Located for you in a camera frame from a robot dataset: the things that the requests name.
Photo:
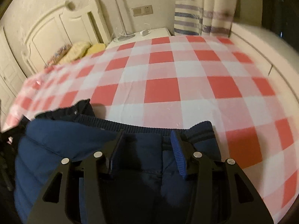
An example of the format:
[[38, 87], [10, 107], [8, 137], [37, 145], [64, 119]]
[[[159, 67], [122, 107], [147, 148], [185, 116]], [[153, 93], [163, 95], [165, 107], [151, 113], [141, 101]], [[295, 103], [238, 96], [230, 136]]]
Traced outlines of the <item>navy blue padded jacket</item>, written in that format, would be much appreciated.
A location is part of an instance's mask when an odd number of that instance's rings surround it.
[[21, 118], [15, 208], [22, 223], [48, 223], [61, 210], [89, 223], [184, 223], [189, 214], [217, 223], [221, 159], [212, 124], [148, 128], [95, 116], [89, 100]]

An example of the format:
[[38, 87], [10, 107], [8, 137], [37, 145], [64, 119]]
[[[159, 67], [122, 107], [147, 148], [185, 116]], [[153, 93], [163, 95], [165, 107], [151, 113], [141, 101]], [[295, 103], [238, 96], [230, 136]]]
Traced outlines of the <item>yellow pillow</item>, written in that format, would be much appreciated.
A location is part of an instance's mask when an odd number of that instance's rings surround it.
[[104, 43], [97, 43], [92, 45], [89, 49], [87, 49], [85, 55], [93, 55], [96, 53], [99, 53], [101, 51], [104, 51], [106, 49], [106, 45]]

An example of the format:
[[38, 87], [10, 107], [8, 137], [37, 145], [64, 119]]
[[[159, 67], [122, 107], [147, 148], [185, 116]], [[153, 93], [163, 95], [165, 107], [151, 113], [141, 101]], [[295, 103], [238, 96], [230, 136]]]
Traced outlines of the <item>white bedside table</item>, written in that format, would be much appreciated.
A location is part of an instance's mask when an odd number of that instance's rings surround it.
[[136, 32], [134, 34], [120, 35], [119, 37], [114, 38], [112, 42], [107, 46], [107, 49], [125, 45], [127, 43], [144, 41], [153, 38], [163, 38], [167, 36], [171, 36], [171, 33], [167, 28], [146, 29], [140, 32]]

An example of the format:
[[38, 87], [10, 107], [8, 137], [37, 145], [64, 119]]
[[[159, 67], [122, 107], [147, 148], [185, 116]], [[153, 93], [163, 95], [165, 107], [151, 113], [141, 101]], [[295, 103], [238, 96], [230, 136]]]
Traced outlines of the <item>white wardrobe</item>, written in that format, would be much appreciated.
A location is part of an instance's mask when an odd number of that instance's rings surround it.
[[10, 49], [3, 26], [0, 32], [0, 73], [1, 125], [3, 126], [10, 107], [27, 79]]

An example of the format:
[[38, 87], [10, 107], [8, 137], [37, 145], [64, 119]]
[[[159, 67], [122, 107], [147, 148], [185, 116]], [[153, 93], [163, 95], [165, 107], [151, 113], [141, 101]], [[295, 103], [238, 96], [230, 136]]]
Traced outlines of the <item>red white checkered bed cover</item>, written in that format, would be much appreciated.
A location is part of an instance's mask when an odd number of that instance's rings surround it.
[[298, 195], [298, 101], [274, 67], [227, 38], [138, 41], [44, 69], [27, 79], [2, 117], [90, 99], [114, 122], [160, 128], [215, 127], [223, 158], [244, 169], [277, 223]]

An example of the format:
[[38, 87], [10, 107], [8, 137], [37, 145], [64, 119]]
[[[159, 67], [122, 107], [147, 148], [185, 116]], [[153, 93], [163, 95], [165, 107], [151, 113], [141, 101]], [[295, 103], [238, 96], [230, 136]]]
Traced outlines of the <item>dark window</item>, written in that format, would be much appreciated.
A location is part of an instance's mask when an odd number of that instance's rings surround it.
[[261, 23], [298, 51], [298, 0], [263, 0]]

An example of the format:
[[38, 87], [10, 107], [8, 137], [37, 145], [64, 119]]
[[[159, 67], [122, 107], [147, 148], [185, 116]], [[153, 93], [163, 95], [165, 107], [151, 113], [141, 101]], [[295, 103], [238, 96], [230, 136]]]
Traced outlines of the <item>wall switch and socket plate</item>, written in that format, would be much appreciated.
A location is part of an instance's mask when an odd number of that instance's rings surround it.
[[153, 14], [152, 5], [132, 8], [132, 13], [134, 17], [151, 15]]

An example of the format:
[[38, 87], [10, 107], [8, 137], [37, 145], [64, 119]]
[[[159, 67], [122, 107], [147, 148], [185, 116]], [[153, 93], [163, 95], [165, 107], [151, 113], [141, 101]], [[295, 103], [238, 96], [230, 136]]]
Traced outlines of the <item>cream wooden headboard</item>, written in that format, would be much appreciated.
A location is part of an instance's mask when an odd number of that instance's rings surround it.
[[44, 69], [46, 63], [64, 45], [85, 41], [91, 45], [112, 41], [105, 22], [100, 0], [89, 0], [78, 10], [70, 8], [71, 2], [45, 12], [31, 27], [24, 39], [26, 50], [21, 53], [31, 74]]

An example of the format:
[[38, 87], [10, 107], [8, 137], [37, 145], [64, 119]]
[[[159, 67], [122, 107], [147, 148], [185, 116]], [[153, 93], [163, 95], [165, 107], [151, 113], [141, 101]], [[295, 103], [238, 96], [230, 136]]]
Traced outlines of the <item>colourful patterned pillow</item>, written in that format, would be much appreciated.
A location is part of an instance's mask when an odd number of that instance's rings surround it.
[[67, 44], [62, 46], [54, 53], [54, 55], [49, 59], [49, 61], [46, 63], [45, 67], [50, 67], [53, 65], [56, 65], [70, 50], [71, 45]]

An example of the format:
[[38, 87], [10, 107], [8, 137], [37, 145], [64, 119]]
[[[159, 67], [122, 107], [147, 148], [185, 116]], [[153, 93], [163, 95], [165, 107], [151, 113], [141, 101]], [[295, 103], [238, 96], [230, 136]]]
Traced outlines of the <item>cream pillow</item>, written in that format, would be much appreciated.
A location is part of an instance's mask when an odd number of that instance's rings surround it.
[[80, 59], [85, 55], [86, 51], [91, 47], [89, 42], [77, 42], [74, 43], [70, 50], [63, 56], [63, 58], [58, 62], [59, 65], [71, 63], [77, 59]]

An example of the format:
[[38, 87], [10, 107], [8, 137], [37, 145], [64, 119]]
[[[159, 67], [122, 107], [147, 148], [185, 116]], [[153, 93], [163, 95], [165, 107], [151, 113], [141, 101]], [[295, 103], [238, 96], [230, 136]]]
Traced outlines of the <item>cream patterned curtain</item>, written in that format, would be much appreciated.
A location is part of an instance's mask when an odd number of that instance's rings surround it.
[[231, 31], [238, 0], [175, 0], [174, 35], [223, 36]]

